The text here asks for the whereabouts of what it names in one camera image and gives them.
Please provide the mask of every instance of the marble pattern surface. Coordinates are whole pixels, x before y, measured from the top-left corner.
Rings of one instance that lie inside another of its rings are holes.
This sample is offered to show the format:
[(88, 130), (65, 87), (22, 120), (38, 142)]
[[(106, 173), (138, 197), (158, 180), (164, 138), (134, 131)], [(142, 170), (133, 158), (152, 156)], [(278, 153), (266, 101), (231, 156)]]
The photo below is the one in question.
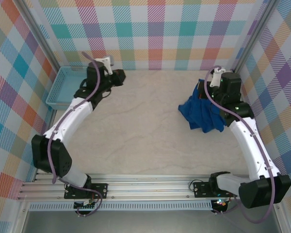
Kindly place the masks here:
[[(190, 130), (178, 111), (206, 71), (126, 71), (74, 134), (68, 151), (86, 173), (248, 174), (232, 132)], [(63, 111), (58, 111), (58, 119)]]

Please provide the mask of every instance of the beige table surface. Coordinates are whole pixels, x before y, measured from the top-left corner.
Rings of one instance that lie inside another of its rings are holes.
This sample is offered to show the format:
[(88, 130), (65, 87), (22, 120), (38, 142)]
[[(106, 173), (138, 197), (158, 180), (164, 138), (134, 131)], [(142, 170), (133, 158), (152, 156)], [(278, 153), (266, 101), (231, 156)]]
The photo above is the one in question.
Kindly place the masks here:
[[(75, 132), (68, 151), (86, 173), (248, 174), (229, 128), (190, 130), (178, 111), (206, 71), (126, 71)], [(56, 119), (63, 114), (57, 111)]]

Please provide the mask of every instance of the colorful plaid wall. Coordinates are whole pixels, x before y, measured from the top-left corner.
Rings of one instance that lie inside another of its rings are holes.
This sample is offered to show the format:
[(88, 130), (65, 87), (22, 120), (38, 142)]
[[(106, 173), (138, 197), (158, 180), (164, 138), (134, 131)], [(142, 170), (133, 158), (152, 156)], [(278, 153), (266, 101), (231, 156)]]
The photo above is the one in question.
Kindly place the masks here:
[(0, 0), (0, 233), (23, 181), (34, 172), (31, 138), (43, 133), (56, 74), (12, 0)]
[[(26, 2), (61, 65), (86, 65), (81, 56), (86, 51), (94, 57), (111, 54), (115, 66), (123, 69), (200, 70), (215, 64), (232, 68), (250, 37), (251, 23), (263, 11), (252, 16), (251, 10), (259, 9), (263, 0)], [(34, 2), (40, 3), (40, 12)]]
[[(241, 71), (266, 149), (291, 178), (291, 0), (282, 0)], [(291, 223), (291, 192), (285, 205)]]

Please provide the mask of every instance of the plastic basket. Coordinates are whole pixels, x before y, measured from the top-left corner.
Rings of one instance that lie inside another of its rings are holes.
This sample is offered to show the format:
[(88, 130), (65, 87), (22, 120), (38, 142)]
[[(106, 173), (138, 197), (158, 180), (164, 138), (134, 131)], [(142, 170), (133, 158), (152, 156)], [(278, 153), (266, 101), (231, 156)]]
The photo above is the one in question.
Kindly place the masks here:
[(87, 67), (61, 67), (46, 103), (55, 110), (66, 110), (83, 79), (87, 77)]

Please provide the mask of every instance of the blue cloth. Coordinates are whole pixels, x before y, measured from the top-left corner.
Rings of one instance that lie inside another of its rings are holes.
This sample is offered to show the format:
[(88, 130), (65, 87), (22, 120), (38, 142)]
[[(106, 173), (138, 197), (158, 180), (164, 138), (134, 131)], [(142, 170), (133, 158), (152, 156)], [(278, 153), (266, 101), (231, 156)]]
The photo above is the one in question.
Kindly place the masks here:
[(209, 99), (199, 99), (197, 86), (198, 84), (189, 99), (183, 105), (179, 105), (179, 111), (189, 122), (191, 130), (202, 128), (204, 133), (213, 129), (222, 132), (226, 122), (219, 115), (219, 108), (214, 106)]

